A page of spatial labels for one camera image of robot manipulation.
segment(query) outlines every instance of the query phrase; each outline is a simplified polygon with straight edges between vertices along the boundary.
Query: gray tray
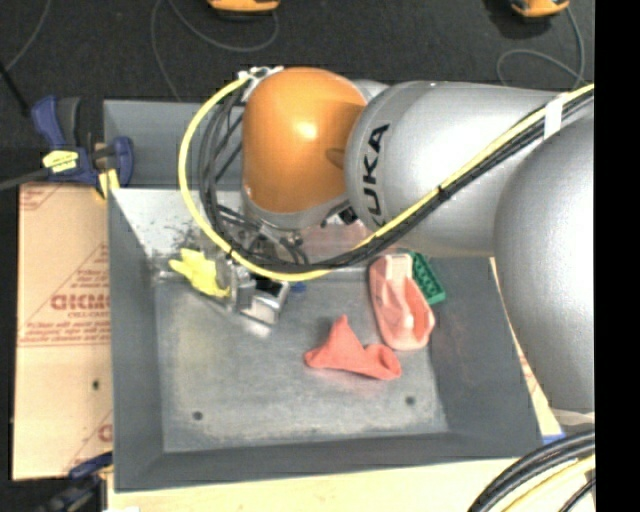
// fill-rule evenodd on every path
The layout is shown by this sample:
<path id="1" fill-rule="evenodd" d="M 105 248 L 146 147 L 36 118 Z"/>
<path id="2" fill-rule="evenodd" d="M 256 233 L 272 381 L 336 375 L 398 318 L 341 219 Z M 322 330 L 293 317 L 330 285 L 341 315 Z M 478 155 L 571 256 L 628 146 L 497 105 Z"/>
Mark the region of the gray tray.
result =
<path id="1" fill-rule="evenodd" d="M 432 261 L 447 290 L 423 350 L 382 382 L 303 354 L 346 313 L 379 343 L 363 269 L 291 293 L 267 327 L 195 292 L 167 261 L 197 232 L 171 190 L 110 202 L 115 486 L 153 489 L 519 456 L 540 435 L 485 259 Z"/>

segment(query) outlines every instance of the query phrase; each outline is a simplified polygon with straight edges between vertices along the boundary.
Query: black cable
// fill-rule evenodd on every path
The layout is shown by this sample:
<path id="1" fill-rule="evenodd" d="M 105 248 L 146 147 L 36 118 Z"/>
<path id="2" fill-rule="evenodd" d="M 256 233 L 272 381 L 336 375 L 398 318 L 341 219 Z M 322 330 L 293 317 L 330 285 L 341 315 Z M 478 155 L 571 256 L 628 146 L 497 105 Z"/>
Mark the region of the black cable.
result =
<path id="1" fill-rule="evenodd" d="M 2 63 L 1 60 L 0 60 L 0 74 L 2 75 L 2 78 L 4 78 L 4 81 L 7 84 L 7 87 L 9 87 L 9 90 L 13 94 L 13 97 L 15 98 L 16 102 L 18 103 L 18 105 L 20 105 L 20 112 L 22 113 L 22 115 L 24 117 L 29 117 L 29 112 L 30 112 L 29 103 L 27 103 L 27 100 L 24 99 L 24 96 L 20 92 L 20 89 L 18 89 L 18 86 L 13 81 L 13 78 L 11 78 L 11 75 L 9 74 L 9 69 L 4 67 L 4 64 Z"/>
<path id="2" fill-rule="evenodd" d="M 576 99 L 565 105 L 563 115 L 566 117 L 571 116 L 576 110 L 584 106 L 588 101 L 591 101 L 591 96 Z M 285 271 L 303 271 L 303 270 L 318 270 L 325 268 L 339 268 L 345 265 L 352 265 L 359 263 L 379 253 L 380 251 L 390 247 L 396 243 L 400 238 L 405 236 L 411 229 L 413 229 L 418 223 L 424 220 L 429 214 L 435 211 L 440 205 L 446 202 L 455 192 L 468 185 L 473 180 L 480 177 L 485 172 L 489 171 L 496 165 L 506 160 L 509 156 L 520 151 L 523 147 L 530 144 L 532 141 L 538 139 L 544 133 L 544 120 L 540 120 L 538 123 L 532 125 L 528 130 L 525 130 L 522 134 L 516 136 L 510 141 L 506 147 L 495 152 L 490 157 L 485 159 L 476 166 L 475 169 L 465 174 L 457 182 L 453 183 L 447 190 L 443 190 L 441 194 L 434 199 L 423 205 L 411 218 L 411 220 L 401 224 L 393 231 L 385 234 L 383 237 L 374 239 L 368 244 L 360 247 L 359 249 L 352 250 L 348 253 L 343 253 L 337 257 L 329 258 L 321 262 L 312 263 L 307 266 L 302 266 L 292 269 L 291 266 L 285 266 L 282 270 Z"/>
<path id="3" fill-rule="evenodd" d="M 176 7 L 176 4 L 173 3 L 173 0 L 167 0 L 167 2 L 173 9 L 173 12 L 178 17 L 178 19 L 184 24 L 185 27 L 189 29 L 189 31 L 192 34 L 194 34 L 196 37 L 198 37 L 205 43 L 216 46 L 222 50 L 228 50 L 231 52 L 238 52 L 238 53 L 251 53 L 251 52 L 257 52 L 259 50 L 264 50 L 265 48 L 271 46 L 271 44 L 278 37 L 278 33 L 280 32 L 280 21 L 278 20 L 278 15 L 276 14 L 275 11 L 271 11 L 271 17 L 273 19 L 273 32 L 271 33 L 271 36 L 263 43 L 259 43 L 254 46 L 234 46 L 230 44 L 221 43 L 217 39 L 213 39 L 212 37 L 206 36 L 205 34 L 200 32 L 197 28 L 195 28 L 191 23 L 189 23 L 189 20 L 187 20 L 187 18 L 185 18 L 182 12 Z"/>
<path id="4" fill-rule="evenodd" d="M 575 113 L 580 108 L 584 107 L 588 102 L 592 101 L 593 91 L 576 98 L 563 107 L 563 116 L 565 119 L 569 118 L 573 113 Z M 514 137 L 513 140 L 508 142 L 503 148 L 496 151 L 488 158 L 486 158 L 483 162 L 479 163 L 476 168 L 472 169 L 470 172 L 466 173 L 459 180 L 452 183 L 447 187 L 446 190 L 441 190 L 441 193 L 434 197 L 431 201 L 423 205 L 418 211 L 412 216 L 410 220 L 396 227 L 394 230 L 386 233 L 385 235 L 378 237 L 376 239 L 371 240 L 367 244 L 363 245 L 358 249 L 353 249 L 349 252 L 340 254 L 338 256 L 325 259 L 320 262 L 315 263 L 304 263 L 304 264 L 296 264 L 293 265 L 290 262 L 285 262 L 282 260 L 273 261 L 271 264 L 271 269 L 274 271 L 284 271 L 284 272 L 303 272 L 309 270 L 324 270 L 324 269 L 335 269 L 341 268 L 348 265 L 353 265 L 359 263 L 361 261 L 367 260 L 370 257 L 378 254 L 382 250 L 388 248 L 392 244 L 396 243 L 400 238 L 406 235 L 411 229 L 413 229 L 419 222 L 424 220 L 429 214 L 431 214 L 435 209 L 437 209 L 441 204 L 446 202 L 455 192 L 462 189 L 473 180 L 480 177 L 485 172 L 489 171 L 496 165 L 504 162 L 508 157 L 516 154 L 518 151 L 523 149 L 525 146 L 529 145 L 535 140 L 538 140 L 544 133 L 544 119 L 539 120 L 534 123 L 528 129 L 524 130 L 521 134 Z M 242 248 L 232 237 L 229 237 L 224 229 L 217 229 L 219 222 L 215 220 L 216 217 L 216 200 L 215 200 L 215 187 L 211 188 L 211 184 L 209 184 L 209 193 L 207 194 L 207 202 L 208 207 L 211 208 L 211 214 L 214 220 L 212 221 L 212 225 L 216 231 L 222 236 L 233 248 L 235 252 L 240 254 L 246 259 L 251 260 L 251 258 L 255 255 L 251 254 L 244 248 Z"/>
<path id="5" fill-rule="evenodd" d="M 509 85 L 509 83 L 504 79 L 504 76 L 502 75 L 502 72 L 500 71 L 500 69 L 502 67 L 502 63 L 504 62 L 504 60 L 507 57 L 510 57 L 512 55 L 526 55 L 529 57 L 536 57 L 538 59 L 542 59 L 546 62 L 549 62 L 554 66 L 557 66 L 558 68 L 562 69 L 563 71 L 565 71 L 566 73 L 568 73 L 569 75 L 573 76 L 576 79 L 573 85 L 571 86 L 571 90 L 578 87 L 580 83 L 585 83 L 585 80 L 583 78 L 584 67 L 585 67 L 584 41 L 582 39 L 582 34 L 580 33 L 580 27 L 578 27 L 578 23 L 576 22 L 576 19 L 573 16 L 573 13 L 571 12 L 571 8 L 567 7 L 566 11 L 567 11 L 567 16 L 569 18 L 569 22 L 571 23 L 571 27 L 573 28 L 573 31 L 576 36 L 576 45 L 578 47 L 578 68 L 579 68 L 578 72 L 575 72 L 573 69 L 571 69 L 566 64 L 563 64 L 559 60 L 554 59 L 553 57 L 546 55 L 542 52 L 538 52 L 536 50 L 529 50 L 529 49 L 509 50 L 503 53 L 498 59 L 498 61 L 496 62 L 496 74 L 498 75 L 498 79 L 500 80 L 500 83 L 502 85 Z"/>
<path id="6" fill-rule="evenodd" d="M 11 71 L 11 68 L 13 68 L 16 64 L 18 64 L 18 62 L 20 62 L 20 59 L 22 59 L 23 55 L 27 53 L 31 45 L 40 35 L 40 32 L 42 31 L 42 26 L 44 25 L 44 21 L 47 18 L 49 11 L 51 10 L 51 4 L 52 4 L 52 0 L 47 0 L 47 3 L 42 9 L 42 14 L 40 14 L 40 19 L 36 24 L 36 28 L 33 29 L 33 32 L 29 36 L 29 39 L 27 39 L 27 42 L 22 46 L 22 48 L 16 54 L 16 56 L 13 59 L 11 59 L 9 64 L 7 64 L 7 67 L 6 67 L 7 71 Z"/>
<path id="7" fill-rule="evenodd" d="M 229 158 L 227 158 L 227 161 L 222 164 L 222 167 L 220 168 L 220 170 L 218 171 L 218 173 L 216 174 L 216 183 L 218 183 L 222 177 L 225 175 L 225 173 L 227 172 L 227 169 L 229 169 L 229 167 L 231 167 L 231 164 L 233 163 L 233 161 L 236 159 L 236 157 L 240 154 L 240 150 L 242 150 L 242 146 L 240 144 L 238 144 L 233 151 L 231 152 L 231 154 L 229 155 Z"/>
<path id="8" fill-rule="evenodd" d="M 562 505 L 562 508 L 560 510 L 558 510 L 558 512 L 571 512 L 571 510 L 573 510 L 573 507 L 575 507 L 577 505 L 577 503 L 584 498 L 587 493 L 589 493 L 589 491 L 591 491 L 591 489 L 593 489 L 596 485 L 596 477 L 593 476 L 592 478 L 589 479 L 589 481 L 587 481 L 586 484 L 584 484 L 582 487 L 580 487 L 580 489 L 578 489 L 572 496 L 571 498 L 569 498 L 567 500 L 567 502 Z"/>
<path id="9" fill-rule="evenodd" d="M 198 37 L 202 41 L 206 42 L 207 44 L 211 44 L 211 45 L 216 46 L 216 47 L 218 47 L 218 48 L 220 48 L 222 50 L 238 52 L 238 53 L 251 53 L 251 52 L 256 52 L 256 51 L 259 51 L 259 50 L 264 50 L 265 48 L 270 46 L 276 40 L 276 38 L 278 37 L 278 33 L 280 32 L 280 22 L 278 20 L 278 15 L 276 14 L 275 11 L 273 11 L 271 13 L 271 15 L 272 15 L 272 18 L 273 18 L 274 29 L 273 29 L 273 32 L 272 32 L 271 36 L 269 37 L 269 39 L 267 39 L 267 41 L 265 41 L 263 43 L 260 43 L 260 44 L 257 44 L 255 46 L 248 46 L 248 47 L 233 46 L 233 45 L 221 43 L 220 41 L 217 41 L 216 39 L 208 37 L 205 34 L 203 34 L 202 32 L 200 32 L 198 29 L 196 29 L 189 22 L 189 20 L 187 20 L 187 18 L 184 16 L 184 14 L 182 14 L 182 12 L 177 8 L 177 6 L 175 5 L 175 3 L 172 0 L 166 0 L 166 1 L 169 4 L 169 6 L 171 7 L 171 9 L 173 10 L 174 14 L 177 16 L 177 18 L 185 25 L 185 27 L 192 34 L 194 34 L 196 37 Z M 167 73 L 167 70 L 164 67 L 162 59 L 160 58 L 160 52 L 158 51 L 158 44 L 157 44 L 157 37 L 156 37 L 156 25 L 157 25 L 158 9 L 159 9 L 160 4 L 162 2 L 163 2 L 163 0 L 157 0 L 155 5 L 153 6 L 153 9 L 151 10 L 151 18 L 150 18 L 151 49 L 153 50 L 153 56 L 155 58 L 156 64 L 158 65 L 158 69 L 160 70 L 160 73 L 162 74 L 162 77 L 164 78 L 164 81 L 169 86 L 169 89 L 171 90 L 171 94 L 173 94 L 174 98 L 177 101 L 182 102 L 183 99 L 178 94 L 178 90 L 176 89 L 176 86 L 174 85 L 173 81 L 169 77 L 169 74 Z"/>
<path id="10" fill-rule="evenodd" d="M 548 445 L 539 448 L 538 450 L 526 455 L 521 458 L 515 464 L 509 466 L 505 471 L 503 471 L 493 482 L 484 490 L 485 493 L 492 492 L 496 487 L 502 485 L 506 480 L 511 478 L 515 473 L 526 469 L 534 464 L 541 462 L 542 460 L 550 457 L 554 453 L 557 453 L 561 450 L 568 450 L 575 448 L 576 446 L 580 446 L 585 442 L 590 442 L 595 440 L 595 432 L 593 430 L 589 430 L 587 432 L 583 432 L 580 434 L 576 434 L 574 436 L 566 437 L 563 439 L 559 439 Z"/>
<path id="11" fill-rule="evenodd" d="M 476 498 L 468 512 L 488 512 L 523 484 L 550 469 L 595 452 L 595 431 L 542 447 L 515 462 Z"/>

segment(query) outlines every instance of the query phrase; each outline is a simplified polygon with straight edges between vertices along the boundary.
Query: blue clamp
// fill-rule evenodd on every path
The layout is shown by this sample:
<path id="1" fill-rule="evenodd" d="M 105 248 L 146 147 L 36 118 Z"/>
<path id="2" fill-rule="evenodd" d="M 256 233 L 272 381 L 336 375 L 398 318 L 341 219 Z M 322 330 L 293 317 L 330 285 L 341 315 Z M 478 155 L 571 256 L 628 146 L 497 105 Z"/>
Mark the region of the blue clamp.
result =
<path id="1" fill-rule="evenodd" d="M 78 145 L 75 136 L 76 112 L 80 98 L 46 96 L 31 109 L 31 119 L 51 152 L 43 159 L 47 179 L 54 182 L 79 182 L 100 190 L 101 170 L 95 161 L 113 157 L 113 168 L 120 185 L 126 186 L 133 174 L 133 143 L 128 137 L 116 137 L 106 148 L 89 153 Z"/>

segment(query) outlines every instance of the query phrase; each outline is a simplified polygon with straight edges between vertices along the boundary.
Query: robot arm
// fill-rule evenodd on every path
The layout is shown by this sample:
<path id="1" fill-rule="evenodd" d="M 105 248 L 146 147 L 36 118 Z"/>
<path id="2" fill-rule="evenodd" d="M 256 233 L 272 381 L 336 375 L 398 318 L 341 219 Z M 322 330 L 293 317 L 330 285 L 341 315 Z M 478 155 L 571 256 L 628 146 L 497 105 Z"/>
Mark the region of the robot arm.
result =
<path id="1" fill-rule="evenodd" d="M 505 309 L 552 407 L 590 413 L 593 123 L 592 87 L 557 97 L 284 70 L 245 107 L 247 218 L 294 240 L 351 208 L 373 234 L 349 258 L 295 264 L 261 266 L 225 236 L 218 245 L 284 280 L 320 277 L 398 240 L 433 257 L 494 257 Z"/>

